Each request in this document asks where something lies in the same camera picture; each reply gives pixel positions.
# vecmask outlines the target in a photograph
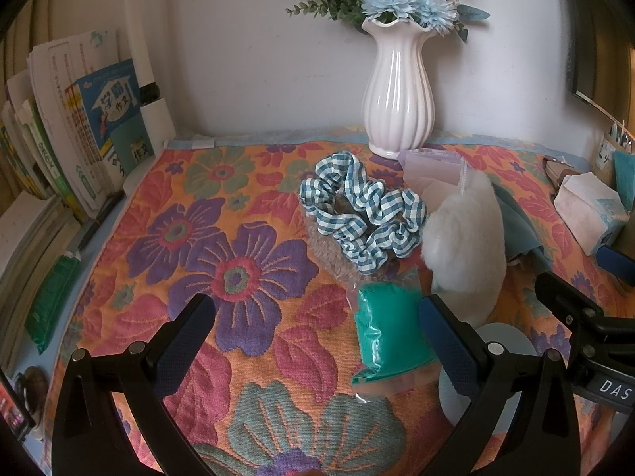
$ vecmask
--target vase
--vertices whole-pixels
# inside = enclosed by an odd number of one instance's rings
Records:
[[[436,35],[411,20],[362,25],[377,42],[377,59],[364,96],[364,125],[374,154],[397,159],[420,148],[434,126],[434,99],[421,48]]]

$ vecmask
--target smartphone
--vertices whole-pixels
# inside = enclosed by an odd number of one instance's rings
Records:
[[[15,390],[0,370],[0,417],[5,421],[18,442],[35,427],[35,421],[20,402]]]

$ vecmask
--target blue book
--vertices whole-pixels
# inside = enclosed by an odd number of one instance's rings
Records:
[[[116,180],[116,170],[127,176],[154,154],[132,59],[77,79],[73,93],[77,121],[90,135],[87,139],[111,180]]]

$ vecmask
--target bag of green clay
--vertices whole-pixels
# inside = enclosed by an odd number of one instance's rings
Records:
[[[417,270],[392,282],[351,284],[347,296],[365,365],[351,380],[358,399],[388,397],[438,380],[441,365],[419,327],[423,294]]]

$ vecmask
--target checkered hair tie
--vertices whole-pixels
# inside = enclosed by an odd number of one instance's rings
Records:
[[[421,243],[419,230],[427,217],[425,204],[412,190],[385,192],[383,181],[368,180],[366,168],[350,152],[338,152],[316,165],[316,179],[300,185],[300,202],[317,219],[317,230],[332,235],[342,252],[364,275],[375,273],[387,251],[408,257]],[[357,214],[337,214],[335,194],[341,191],[353,209],[377,229],[366,235],[366,221]]]

